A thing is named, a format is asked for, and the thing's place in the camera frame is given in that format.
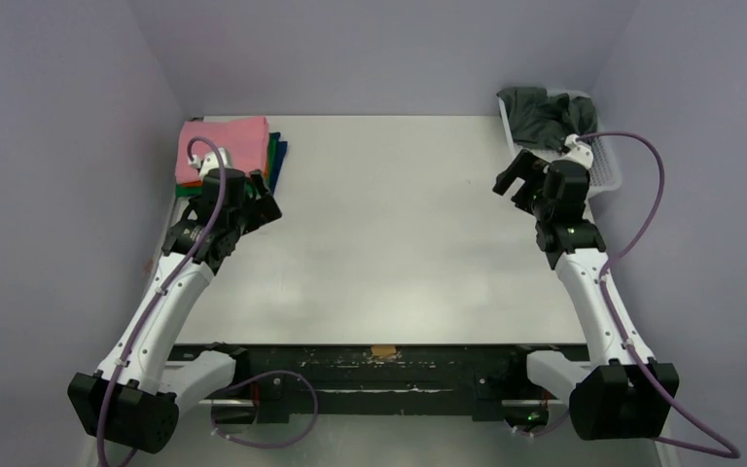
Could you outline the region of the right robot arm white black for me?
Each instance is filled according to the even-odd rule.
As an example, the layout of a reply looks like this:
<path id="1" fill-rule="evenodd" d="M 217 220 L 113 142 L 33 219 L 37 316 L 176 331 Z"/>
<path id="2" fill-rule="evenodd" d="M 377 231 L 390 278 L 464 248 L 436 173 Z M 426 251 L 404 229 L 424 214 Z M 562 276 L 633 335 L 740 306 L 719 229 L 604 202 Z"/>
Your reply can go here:
<path id="1" fill-rule="evenodd" d="M 507 382 L 521 396 L 548 390 L 566 404 L 583 440 L 655 438 L 679 376 L 672 364 L 656 360 L 604 269 L 606 244 L 586 216 L 591 161 L 585 144 L 552 162 L 522 149 L 496 178 L 498 195 L 521 180 L 511 201 L 536 220 L 537 245 L 570 297 L 590 363 L 584 368 L 557 351 L 538 350 L 510 366 Z"/>

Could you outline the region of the dark grey t shirt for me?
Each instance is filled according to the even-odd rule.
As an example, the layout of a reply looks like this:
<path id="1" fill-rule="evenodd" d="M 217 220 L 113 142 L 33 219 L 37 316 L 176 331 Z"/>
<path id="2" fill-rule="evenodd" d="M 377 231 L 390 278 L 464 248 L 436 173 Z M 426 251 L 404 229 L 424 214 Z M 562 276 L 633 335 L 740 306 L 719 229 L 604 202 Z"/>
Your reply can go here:
<path id="1" fill-rule="evenodd" d="M 505 106 L 513 141 L 526 149 L 559 151 L 567 136 L 598 130 L 589 97 L 537 87 L 505 88 L 496 95 Z"/>

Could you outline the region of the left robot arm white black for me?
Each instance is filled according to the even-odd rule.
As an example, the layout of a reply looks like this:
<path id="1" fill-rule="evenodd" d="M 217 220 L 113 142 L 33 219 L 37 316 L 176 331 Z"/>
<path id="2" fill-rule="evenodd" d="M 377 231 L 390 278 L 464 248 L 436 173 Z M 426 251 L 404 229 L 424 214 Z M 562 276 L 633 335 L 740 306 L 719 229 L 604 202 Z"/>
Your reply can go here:
<path id="1" fill-rule="evenodd" d="M 157 268 L 139 308 L 110 353 L 90 375 L 77 373 L 68 398 L 88 435 L 157 453 L 182 415 L 220 390 L 237 398 L 251 372 L 239 349 L 214 343 L 179 369 L 167 367 L 178 335 L 202 292 L 240 238 L 280 219 L 259 169 L 202 160 L 201 190 L 165 235 Z"/>

